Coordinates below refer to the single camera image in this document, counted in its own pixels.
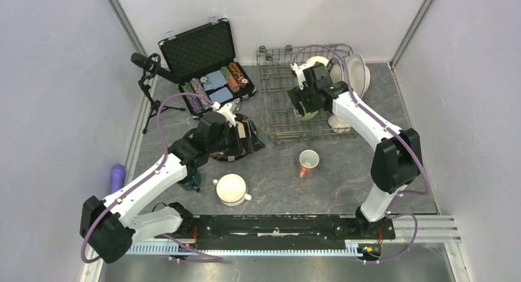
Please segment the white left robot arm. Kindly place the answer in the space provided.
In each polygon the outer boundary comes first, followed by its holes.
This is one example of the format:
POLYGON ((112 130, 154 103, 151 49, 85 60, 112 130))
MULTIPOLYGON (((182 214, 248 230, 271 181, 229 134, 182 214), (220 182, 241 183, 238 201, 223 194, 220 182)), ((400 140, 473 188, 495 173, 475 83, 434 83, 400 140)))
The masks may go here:
POLYGON ((218 111, 204 115, 197 127, 168 146, 163 155, 142 175, 116 192, 99 199, 88 198, 82 206, 80 235, 82 251, 91 247, 97 257, 85 263, 119 260, 135 243, 164 233, 188 236, 191 218, 167 206, 141 214, 141 210, 164 190, 188 178, 210 158, 238 160, 265 147, 257 128, 243 114, 218 111))

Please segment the dark striped plate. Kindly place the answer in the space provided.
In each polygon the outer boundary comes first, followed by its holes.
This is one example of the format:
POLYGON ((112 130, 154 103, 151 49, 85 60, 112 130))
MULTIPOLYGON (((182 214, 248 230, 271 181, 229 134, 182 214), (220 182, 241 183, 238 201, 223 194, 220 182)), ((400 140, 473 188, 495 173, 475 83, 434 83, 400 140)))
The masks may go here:
POLYGON ((235 128, 228 134, 225 151, 210 155, 212 159, 233 162, 253 153, 253 148, 248 144, 252 135, 257 135, 255 124, 249 117, 240 113, 235 115, 235 123, 235 128))

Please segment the small white cup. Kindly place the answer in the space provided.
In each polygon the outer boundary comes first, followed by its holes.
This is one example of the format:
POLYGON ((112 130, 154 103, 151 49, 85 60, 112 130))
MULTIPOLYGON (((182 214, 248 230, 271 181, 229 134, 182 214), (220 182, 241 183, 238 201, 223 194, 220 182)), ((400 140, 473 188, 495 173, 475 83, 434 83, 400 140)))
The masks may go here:
POLYGON ((351 130, 351 125, 335 114, 330 115, 327 122, 335 133, 345 133, 351 130))

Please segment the white two-handled soup cup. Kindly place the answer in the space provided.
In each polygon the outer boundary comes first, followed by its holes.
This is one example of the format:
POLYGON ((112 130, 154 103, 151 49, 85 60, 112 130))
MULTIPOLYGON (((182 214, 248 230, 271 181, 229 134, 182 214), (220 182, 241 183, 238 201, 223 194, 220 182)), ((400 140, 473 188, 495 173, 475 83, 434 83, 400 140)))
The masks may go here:
POLYGON ((213 184, 218 199, 226 206, 238 206, 244 201, 252 200, 245 180, 237 174, 227 174, 220 179, 214 179, 213 184))

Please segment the orange mug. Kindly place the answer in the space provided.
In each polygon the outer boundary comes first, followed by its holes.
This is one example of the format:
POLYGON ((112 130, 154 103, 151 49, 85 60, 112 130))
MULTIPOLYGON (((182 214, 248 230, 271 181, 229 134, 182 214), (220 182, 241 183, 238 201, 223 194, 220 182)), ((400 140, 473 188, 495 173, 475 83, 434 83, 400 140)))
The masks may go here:
POLYGON ((319 155, 317 152, 307 149, 299 155, 300 174, 299 178, 314 170, 319 164, 319 155))

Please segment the dark green mug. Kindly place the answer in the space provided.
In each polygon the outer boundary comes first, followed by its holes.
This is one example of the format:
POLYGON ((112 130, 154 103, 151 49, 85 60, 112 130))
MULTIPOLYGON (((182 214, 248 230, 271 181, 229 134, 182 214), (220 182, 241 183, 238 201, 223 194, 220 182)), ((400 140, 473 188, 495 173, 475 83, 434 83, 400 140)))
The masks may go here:
POLYGON ((195 191, 199 193, 202 176, 198 171, 194 171, 188 174, 184 179, 178 182, 178 184, 187 191, 195 191))

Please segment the light green mug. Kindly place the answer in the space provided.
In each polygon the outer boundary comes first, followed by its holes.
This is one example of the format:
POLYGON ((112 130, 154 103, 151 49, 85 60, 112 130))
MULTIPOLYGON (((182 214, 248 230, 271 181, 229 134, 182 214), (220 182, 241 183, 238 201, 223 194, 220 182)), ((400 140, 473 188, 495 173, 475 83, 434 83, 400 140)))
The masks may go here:
POLYGON ((293 110, 294 115, 300 121, 308 121, 310 119, 313 119, 319 113, 319 111, 308 112, 302 103, 299 103, 299 106, 296 106, 293 110))

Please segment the white scalloped bowl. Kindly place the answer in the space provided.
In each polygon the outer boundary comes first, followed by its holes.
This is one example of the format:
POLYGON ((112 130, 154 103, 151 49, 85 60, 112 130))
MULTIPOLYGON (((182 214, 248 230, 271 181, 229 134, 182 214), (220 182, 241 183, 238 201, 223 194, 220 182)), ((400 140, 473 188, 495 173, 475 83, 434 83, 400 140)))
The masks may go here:
POLYGON ((329 59, 326 57, 322 57, 322 56, 313 56, 305 62, 305 67, 306 68, 311 67, 311 66, 315 65, 316 63, 320 63, 322 65, 327 66, 327 64, 329 63, 329 59))

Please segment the white plain plate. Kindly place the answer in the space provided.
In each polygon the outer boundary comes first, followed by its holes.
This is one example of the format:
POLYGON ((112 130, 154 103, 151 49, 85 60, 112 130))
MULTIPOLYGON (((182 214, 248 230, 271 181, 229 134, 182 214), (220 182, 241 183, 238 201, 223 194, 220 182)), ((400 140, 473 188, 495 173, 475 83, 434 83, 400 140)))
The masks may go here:
POLYGON ((353 91, 362 98, 369 88, 370 71, 360 53, 354 53, 347 58, 347 72, 353 91))

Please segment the teal rimmed patterned plate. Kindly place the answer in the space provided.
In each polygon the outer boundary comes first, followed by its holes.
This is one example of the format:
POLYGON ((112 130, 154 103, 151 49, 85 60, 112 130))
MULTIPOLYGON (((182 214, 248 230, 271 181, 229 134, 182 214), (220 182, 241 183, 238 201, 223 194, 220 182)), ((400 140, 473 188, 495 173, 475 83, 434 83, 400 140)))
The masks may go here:
POLYGON ((326 65, 326 69, 333 83, 344 81, 342 65, 338 58, 331 58, 326 65))

